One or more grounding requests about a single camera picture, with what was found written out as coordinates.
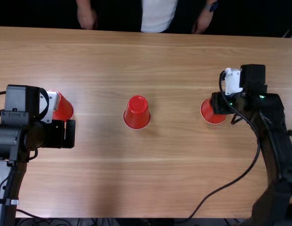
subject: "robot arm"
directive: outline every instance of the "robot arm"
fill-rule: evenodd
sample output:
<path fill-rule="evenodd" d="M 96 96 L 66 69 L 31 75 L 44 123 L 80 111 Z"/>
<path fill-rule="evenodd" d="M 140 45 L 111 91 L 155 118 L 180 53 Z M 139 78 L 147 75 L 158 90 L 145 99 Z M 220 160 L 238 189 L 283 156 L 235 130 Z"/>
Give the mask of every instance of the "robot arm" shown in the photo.
<path fill-rule="evenodd" d="M 40 111 L 40 97 L 45 99 Z M 14 225 L 18 194 L 30 152 L 37 148 L 72 148 L 75 121 L 52 120 L 55 104 L 48 93 L 31 86 L 8 85 L 0 112 L 0 226 Z"/>
<path fill-rule="evenodd" d="M 254 125 L 267 168 L 269 185 L 253 206 L 251 225 L 291 225 L 292 133 L 286 128 L 281 99 L 267 93 L 264 65 L 242 65 L 240 70 L 226 70 L 221 76 L 226 80 L 227 101 Z M 211 105 L 214 113 L 235 113 L 221 92 L 212 93 Z M 240 121 L 236 116 L 232 124 Z"/>

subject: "hand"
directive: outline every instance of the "hand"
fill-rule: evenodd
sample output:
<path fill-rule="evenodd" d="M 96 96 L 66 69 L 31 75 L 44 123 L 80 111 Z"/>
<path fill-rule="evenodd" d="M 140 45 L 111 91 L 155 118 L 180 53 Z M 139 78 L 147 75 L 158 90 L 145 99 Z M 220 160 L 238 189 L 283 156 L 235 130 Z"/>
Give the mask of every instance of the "hand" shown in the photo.
<path fill-rule="evenodd" d="M 78 7 L 77 17 L 82 29 L 93 30 L 97 28 L 97 14 L 94 9 Z"/>
<path fill-rule="evenodd" d="M 196 20 L 195 24 L 192 28 L 192 34 L 201 34 L 203 33 L 209 24 L 211 23 L 213 17 L 213 12 L 210 12 L 206 8 L 202 10 L 198 19 Z"/>

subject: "upside-down cup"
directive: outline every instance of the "upside-down cup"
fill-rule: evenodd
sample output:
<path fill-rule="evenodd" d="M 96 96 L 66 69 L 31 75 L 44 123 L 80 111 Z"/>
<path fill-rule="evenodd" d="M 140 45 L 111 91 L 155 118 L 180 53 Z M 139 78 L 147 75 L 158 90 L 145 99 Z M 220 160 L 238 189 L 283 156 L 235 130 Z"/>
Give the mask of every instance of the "upside-down cup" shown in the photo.
<path fill-rule="evenodd" d="M 208 123 L 217 125 L 222 123 L 226 116 L 224 114 L 214 114 L 213 108 L 210 104 L 211 99 L 206 99 L 201 105 L 201 115 Z"/>
<path fill-rule="evenodd" d="M 63 120 L 65 122 L 66 120 L 71 119 L 74 114 L 74 108 L 72 104 L 57 90 L 50 91 L 55 91 L 59 95 L 58 108 L 53 112 L 53 119 Z"/>
<path fill-rule="evenodd" d="M 132 129 L 144 128 L 150 121 L 147 100 L 142 96 L 132 97 L 123 115 L 124 122 Z"/>

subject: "wood grain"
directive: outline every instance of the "wood grain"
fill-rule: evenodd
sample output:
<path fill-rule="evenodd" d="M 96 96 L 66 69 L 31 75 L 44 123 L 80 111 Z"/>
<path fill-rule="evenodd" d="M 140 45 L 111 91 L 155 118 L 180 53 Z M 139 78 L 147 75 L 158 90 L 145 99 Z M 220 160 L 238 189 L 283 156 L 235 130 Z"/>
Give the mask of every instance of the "wood grain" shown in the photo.
<path fill-rule="evenodd" d="M 188 217 L 255 155 L 245 123 L 212 126 L 199 113 L 224 68 L 250 63 L 266 65 L 292 129 L 292 39 L 0 27 L 0 91 L 57 89 L 77 125 L 75 148 L 40 149 L 28 164 L 19 208 L 41 217 Z M 122 119 L 133 95 L 150 105 L 142 130 Z M 196 217 L 249 217 L 266 187 L 260 156 Z"/>

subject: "person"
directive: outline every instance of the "person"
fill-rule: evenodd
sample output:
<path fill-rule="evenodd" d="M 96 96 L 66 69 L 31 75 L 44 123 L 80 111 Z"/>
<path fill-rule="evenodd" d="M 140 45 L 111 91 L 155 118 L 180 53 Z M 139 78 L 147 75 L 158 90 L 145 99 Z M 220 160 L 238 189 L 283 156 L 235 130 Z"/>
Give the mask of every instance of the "person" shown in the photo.
<path fill-rule="evenodd" d="M 217 0 L 76 0 L 82 29 L 201 34 Z"/>

